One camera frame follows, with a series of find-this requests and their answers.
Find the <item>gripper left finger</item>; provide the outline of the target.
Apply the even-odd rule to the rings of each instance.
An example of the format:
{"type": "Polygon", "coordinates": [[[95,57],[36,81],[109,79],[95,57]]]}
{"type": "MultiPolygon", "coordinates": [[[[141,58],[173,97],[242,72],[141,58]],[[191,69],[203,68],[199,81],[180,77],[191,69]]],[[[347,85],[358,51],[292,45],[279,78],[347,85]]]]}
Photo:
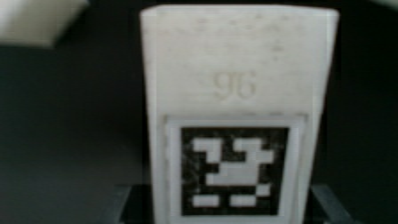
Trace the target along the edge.
{"type": "Polygon", "coordinates": [[[153,224],[153,199],[148,184],[114,187],[96,224],[153,224]]]}

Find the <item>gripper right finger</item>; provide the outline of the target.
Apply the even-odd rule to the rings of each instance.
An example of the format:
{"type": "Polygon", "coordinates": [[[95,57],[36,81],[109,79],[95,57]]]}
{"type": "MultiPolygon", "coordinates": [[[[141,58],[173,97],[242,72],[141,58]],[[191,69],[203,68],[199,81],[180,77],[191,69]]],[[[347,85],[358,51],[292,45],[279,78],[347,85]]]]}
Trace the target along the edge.
{"type": "Polygon", "coordinates": [[[359,224],[326,184],[311,186],[304,224],[359,224]]]}

